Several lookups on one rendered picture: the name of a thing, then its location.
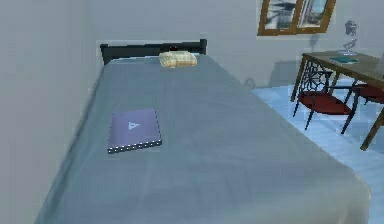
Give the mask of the grey-blue bed black headboard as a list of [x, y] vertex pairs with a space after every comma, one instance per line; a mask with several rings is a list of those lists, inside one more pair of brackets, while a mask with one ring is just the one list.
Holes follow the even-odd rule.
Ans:
[[[163, 67], [169, 51], [198, 64]], [[105, 44], [101, 54], [91, 105], [35, 224], [368, 224], [367, 185], [204, 42]], [[109, 154], [112, 115], [149, 108], [162, 144]]]

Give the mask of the cream plaid pillow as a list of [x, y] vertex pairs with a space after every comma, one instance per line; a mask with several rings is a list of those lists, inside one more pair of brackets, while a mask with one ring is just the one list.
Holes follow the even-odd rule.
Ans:
[[198, 64], [195, 55], [188, 51], [169, 51], [159, 54], [159, 61], [163, 67], [176, 68], [196, 66]]

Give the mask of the black chair red seat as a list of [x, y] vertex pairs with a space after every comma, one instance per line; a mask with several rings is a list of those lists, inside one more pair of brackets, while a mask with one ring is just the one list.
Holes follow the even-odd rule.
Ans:
[[357, 84], [354, 91], [365, 99], [366, 102], [384, 104], [384, 89], [374, 87], [368, 84]]
[[[305, 64], [298, 85], [293, 115], [296, 115], [300, 104], [310, 110], [305, 128], [308, 128], [314, 113], [346, 116], [341, 131], [344, 134], [356, 113], [360, 88], [357, 86], [332, 86], [330, 84], [331, 75], [332, 72], [326, 70], [319, 60], [313, 59]], [[347, 105], [348, 100], [342, 101], [333, 96], [331, 91], [334, 89], [348, 89], [350, 93], [355, 91], [352, 106]]]

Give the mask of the wooden framed window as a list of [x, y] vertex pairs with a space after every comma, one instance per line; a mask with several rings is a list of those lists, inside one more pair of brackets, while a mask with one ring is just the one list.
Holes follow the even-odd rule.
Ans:
[[326, 33], [336, 0], [262, 0], [258, 36]]

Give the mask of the teal book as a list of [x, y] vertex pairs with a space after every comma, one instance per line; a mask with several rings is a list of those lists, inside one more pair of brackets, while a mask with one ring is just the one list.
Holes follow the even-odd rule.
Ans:
[[338, 62], [340, 64], [356, 64], [359, 62], [357, 59], [354, 59], [348, 56], [331, 57], [329, 59], [332, 61]]

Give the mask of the brown wooden table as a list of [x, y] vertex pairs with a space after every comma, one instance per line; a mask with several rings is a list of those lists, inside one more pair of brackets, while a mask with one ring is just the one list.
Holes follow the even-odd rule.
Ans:
[[[379, 59], [373, 56], [357, 53], [355, 56], [348, 56], [357, 59], [356, 64], [340, 64], [332, 61], [331, 57], [340, 57], [336, 51], [303, 53], [300, 68], [295, 80], [294, 88], [290, 101], [296, 102], [298, 94], [298, 85], [305, 64], [313, 59], [319, 60], [326, 70], [331, 71], [330, 84], [332, 86], [356, 86], [357, 84], [368, 84], [374, 87], [384, 89], [384, 71], [378, 71]], [[354, 93], [348, 89], [334, 89], [331, 94], [342, 101], [348, 100], [349, 107], [353, 104]]]

